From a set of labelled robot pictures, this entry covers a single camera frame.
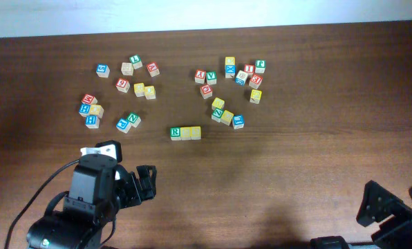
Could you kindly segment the blue h block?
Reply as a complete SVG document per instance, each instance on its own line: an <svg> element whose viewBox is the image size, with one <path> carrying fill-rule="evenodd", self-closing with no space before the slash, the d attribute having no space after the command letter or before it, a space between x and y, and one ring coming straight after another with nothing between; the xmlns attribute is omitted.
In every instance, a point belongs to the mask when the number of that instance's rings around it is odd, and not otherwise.
<svg viewBox="0 0 412 249"><path fill-rule="evenodd" d="M82 103L80 105L79 111L78 113L82 116L82 117L86 117L89 115L89 111L90 111L91 106L89 104L84 104Z"/></svg>
<svg viewBox="0 0 412 249"><path fill-rule="evenodd" d="M89 129L98 129L100 125L100 119L97 116L93 115L86 116L85 125Z"/></svg>

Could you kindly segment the green L block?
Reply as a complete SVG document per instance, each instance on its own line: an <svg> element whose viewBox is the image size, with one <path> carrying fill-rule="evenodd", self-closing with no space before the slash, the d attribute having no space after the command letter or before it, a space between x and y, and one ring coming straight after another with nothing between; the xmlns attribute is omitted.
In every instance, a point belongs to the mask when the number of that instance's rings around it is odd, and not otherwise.
<svg viewBox="0 0 412 249"><path fill-rule="evenodd" d="M129 58L129 60L135 70L143 67L142 60L139 55L133 55Z"/></svg>

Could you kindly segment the green n block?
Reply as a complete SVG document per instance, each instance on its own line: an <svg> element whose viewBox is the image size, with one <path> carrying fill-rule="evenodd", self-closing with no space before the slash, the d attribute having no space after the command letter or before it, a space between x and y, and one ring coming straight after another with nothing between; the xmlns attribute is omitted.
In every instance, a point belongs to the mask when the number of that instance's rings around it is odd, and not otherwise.
<svg viewBox="0 0 412 249"><path fill-rule="evenodd" d="M212 112L212 120L215 120L216 122L221 122L223 113L224 113L224 110L215 108Z"/></svg>
<svg viewBox="0 0 412 249"><path fill-rule="evenodd" d="M133 127L137 127L140 123L141 123L141 117L138 115L138 114L136 114L136 113L134 113L134 112L131 112L128 116L127 116L127 120L131 123L131 125L133 126Z"/></svg>

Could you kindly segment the yellow S block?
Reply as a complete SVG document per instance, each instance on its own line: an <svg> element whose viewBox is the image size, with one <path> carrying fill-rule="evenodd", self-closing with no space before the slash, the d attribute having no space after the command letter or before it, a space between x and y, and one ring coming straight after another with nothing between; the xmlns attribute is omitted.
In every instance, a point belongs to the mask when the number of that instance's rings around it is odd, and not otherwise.
<svg viewBox="0 0 412 249"><path fill-rule="evenodd" d="M191 140L191 127L181 127L180 137L181 140Z"/></svg>
<svg viewBox="0 0 412 249"><path fill-rule="evenodd" d="M190 127L190 138L192 140L200 140L202 138L201 127Z"/></svg>

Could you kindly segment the green V block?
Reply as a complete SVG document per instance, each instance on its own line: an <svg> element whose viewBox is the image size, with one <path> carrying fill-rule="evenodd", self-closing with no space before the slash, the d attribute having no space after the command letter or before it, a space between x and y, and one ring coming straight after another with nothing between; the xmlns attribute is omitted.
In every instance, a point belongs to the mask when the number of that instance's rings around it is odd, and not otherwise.
<svg viewBox="0 0 412 249"><path fill-rule="evenodd" d="M213 85L217 83L217 75L215 71L210 71L206 73L206 80L208 85Z"/></svg>

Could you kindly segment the yellow block left of pair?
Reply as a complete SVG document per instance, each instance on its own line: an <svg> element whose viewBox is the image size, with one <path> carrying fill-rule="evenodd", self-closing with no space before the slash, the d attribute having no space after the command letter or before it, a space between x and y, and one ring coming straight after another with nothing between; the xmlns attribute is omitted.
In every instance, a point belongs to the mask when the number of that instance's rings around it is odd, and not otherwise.
<svg viewBox="0 0 412 249"><path fill-rule="evenodd" d="M137 97L144 96L144 83L136 83L133 85L134 93Z"/></svg>

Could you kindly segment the green R block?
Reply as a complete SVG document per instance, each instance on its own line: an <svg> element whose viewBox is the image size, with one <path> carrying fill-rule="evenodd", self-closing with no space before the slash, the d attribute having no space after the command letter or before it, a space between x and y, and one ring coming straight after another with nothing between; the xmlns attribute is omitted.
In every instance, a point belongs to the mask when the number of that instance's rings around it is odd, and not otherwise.
<svg viewBox="0 0 412 249"><path fill-rule="evenodd" d="M181 140L180 127L171 127L170 128L170 138L171 138L171 140Z"/></svg>

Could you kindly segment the red M block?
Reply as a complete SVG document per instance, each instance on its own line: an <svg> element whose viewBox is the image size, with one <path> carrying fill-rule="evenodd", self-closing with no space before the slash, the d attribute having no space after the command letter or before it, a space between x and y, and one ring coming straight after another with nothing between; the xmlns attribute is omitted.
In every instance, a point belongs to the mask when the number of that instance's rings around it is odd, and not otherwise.
<svg viewBox="0 0 412 249"><path fill-rule="evenodd" d="M97 98L94 95L85 94L82 98L82 103L89 105L97 104Z"/></svg>

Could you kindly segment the yellow Z block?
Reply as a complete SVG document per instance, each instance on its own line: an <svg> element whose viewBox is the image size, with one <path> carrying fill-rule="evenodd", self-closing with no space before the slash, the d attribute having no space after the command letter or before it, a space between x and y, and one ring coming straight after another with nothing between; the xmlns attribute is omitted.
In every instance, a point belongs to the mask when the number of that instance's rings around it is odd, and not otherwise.
<svg viewBox="0 0 412 249"><path fill-rule="evenodd" d="M212 102L212 109L223 109L225 106L225 101L223 99L220 98L214 98L213 102Z"/></svg>

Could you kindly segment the blue H block upper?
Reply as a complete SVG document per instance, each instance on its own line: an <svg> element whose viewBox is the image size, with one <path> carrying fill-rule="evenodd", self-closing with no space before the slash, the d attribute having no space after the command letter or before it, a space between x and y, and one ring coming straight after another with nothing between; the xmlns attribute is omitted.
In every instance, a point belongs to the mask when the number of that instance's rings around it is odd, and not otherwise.
<svg viewBox="0 0 412 249"><path fill-rule="evenodd" d="M91 106L89 104L84 104L82 103L80 105L79 111L78 113L82 116L82 117L86 117L89 115L89 111L90 111Z"/></svg>

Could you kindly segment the red Y block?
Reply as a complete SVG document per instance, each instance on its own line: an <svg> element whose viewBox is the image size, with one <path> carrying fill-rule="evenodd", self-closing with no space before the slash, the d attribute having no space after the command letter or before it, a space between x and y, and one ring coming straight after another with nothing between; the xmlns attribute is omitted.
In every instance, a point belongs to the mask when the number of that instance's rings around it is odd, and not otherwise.
<svg viewBox="0 0 412 249"><path fill-rule="evenodd" d="M194 81L197 84L204 84L206 78L206 71L203 70L196 70L194 75Z"/></svg>

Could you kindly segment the red I block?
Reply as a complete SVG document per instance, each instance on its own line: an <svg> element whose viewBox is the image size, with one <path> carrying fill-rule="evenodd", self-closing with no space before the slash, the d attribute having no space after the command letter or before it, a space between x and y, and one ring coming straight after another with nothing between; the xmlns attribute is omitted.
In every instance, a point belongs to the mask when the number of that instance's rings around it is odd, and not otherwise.
<svg viewBox="0 0 412 249"><path fill-rule="evenodd" d="M252 77L253 74L254 74L254 71L255 71L255 65L246 64L246 65L244 66L243 71L244 71L245 73L247 73L249 77Z"/></svg>

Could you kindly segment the red C block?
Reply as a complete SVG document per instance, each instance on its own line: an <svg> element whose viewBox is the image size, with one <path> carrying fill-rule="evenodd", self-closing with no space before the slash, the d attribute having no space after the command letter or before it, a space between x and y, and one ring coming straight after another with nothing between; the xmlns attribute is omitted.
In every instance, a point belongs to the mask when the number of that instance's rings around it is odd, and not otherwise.
<svg viewBox="0 0 412 249"><path fill-rule="evenodd" d="M210 85L205 84L200 87L200 94L204 99L210 98L213 95L213 91Z"/></svg>

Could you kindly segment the green N block left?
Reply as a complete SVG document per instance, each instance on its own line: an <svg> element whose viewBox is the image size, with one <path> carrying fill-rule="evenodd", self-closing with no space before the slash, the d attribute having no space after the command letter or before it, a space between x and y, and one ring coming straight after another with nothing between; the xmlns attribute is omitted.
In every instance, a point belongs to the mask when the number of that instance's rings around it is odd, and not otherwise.
<svg viewBox="0 0 412 249"><path fill-rule="evenodd" d="M131 112L128 116L127 116L127 120L131 123L131 125L133 126L133 127L137 127L140 123L141 123L141 117L138 115L138 114L136 114L136 113L134 113L134 112Z"/></svg>

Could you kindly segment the blue edged tilted block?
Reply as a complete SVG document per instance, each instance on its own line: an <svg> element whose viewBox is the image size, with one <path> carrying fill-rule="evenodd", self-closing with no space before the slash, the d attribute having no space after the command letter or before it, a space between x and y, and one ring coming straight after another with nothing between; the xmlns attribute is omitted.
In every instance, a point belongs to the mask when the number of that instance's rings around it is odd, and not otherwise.
<svg viewBox="0 0 412 249"><path fill-rule="evenodd" d="M248 78L248 74L245 71L239 71L235 76L235 82L238 85L244 86L247 78Z"/></svg>

